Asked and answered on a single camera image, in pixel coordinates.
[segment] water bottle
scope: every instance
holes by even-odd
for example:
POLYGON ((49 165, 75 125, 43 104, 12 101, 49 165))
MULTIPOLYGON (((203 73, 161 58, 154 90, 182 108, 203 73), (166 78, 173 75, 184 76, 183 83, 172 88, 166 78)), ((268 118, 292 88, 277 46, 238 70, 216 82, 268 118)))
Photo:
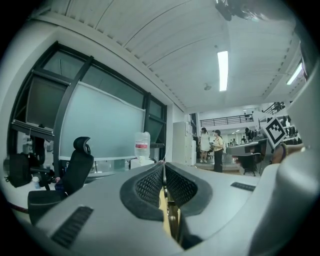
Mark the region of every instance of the water bottle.
POLYGON ((150 133, 145 132, 136 132, 134 135, 134 155, 136 158, 149 159, 150 156, 150 133))

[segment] ceiling panel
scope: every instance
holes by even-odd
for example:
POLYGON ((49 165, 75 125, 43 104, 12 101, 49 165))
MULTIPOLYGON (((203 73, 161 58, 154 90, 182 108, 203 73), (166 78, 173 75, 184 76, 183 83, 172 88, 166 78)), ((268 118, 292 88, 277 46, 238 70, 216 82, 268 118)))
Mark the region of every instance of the ceiling panel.
POLYGON ((301 58, 287 58, 294 36, 289 22, 226 22, 214 0, 54 0, 51 12, 117 42, 186 107, 256 104, 267 90, 273 89, 272 99, 302 86, 281 79, 270 87, 276 76, 288 76, 279 72, 284 61, 294 66, 301 58), (228 89, 219 92, 217 52, 226 50, 228 89))

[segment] office chair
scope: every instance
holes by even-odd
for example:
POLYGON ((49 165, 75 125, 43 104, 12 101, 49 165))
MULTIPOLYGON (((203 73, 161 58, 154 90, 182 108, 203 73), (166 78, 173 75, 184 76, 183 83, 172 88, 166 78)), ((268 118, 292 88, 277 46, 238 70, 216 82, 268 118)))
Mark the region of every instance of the office chair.
POLYGON ((85 184, 86 178, 94 163, 87 141, 89 137, 79 137, 73 142, 72 153, 68 168, 61 178, 63 190, 30 191, 28 194, 28 213, 33 225, 52 207, 66 197, 78 191, 85 184))

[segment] fluorescent light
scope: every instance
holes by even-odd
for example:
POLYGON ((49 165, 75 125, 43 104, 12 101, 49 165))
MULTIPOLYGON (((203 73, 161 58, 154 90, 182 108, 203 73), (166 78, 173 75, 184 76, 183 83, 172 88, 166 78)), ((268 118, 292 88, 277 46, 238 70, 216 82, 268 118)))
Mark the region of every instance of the fluorescent light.
POLYGON ((220 92, 226 91, 228 86, 228 73, 229 73, 229 64, 228 64, 228 51, 218 52, 218 61, 219 61, 219 77, 220 77, 220 92))
POLYGON ((297 78, 297 76, 299 75, 299 73, 302 70, 302 62, 299 64, 299 66, 296 68, 295 72, 293 73, 293 75, 291 76, 290 80, 286 83, 288 86, 291 85, 294 80, 297 78))

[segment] railing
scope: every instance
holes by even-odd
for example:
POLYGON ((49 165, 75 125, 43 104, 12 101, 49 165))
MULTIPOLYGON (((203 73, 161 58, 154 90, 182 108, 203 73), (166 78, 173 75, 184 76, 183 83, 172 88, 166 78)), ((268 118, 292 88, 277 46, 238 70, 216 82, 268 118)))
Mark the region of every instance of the railing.
POLYGON ((266 114, 275 115, 276 113, 280 112, 285 108, 284 102, 275 102, 270 107, 268 107, 266 110, 262 111, 266 114))
POLYGON ((240 124, 240 123, 249 123, 253 122, 254 117, 252 114, 243 114, 235 116, 227 116, 215 119, 205 119, 200 120, 201 126, 221 126, 221 125, 231 125, 231 124, 240 124))

